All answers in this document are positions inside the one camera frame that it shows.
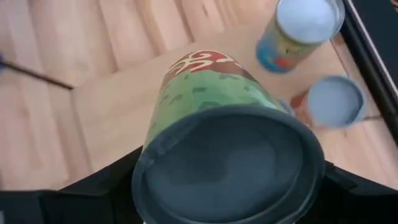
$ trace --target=can label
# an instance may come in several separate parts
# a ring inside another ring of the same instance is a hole
[[[190,53],[173,64],[163,79],[144,147],[192,113],[237,104],[289,113],[229,55],[214,50]]]
[[[320,44],[303,44],[288,37],[274,16],[257,44],[257,57],[272,72],[289,72]]]

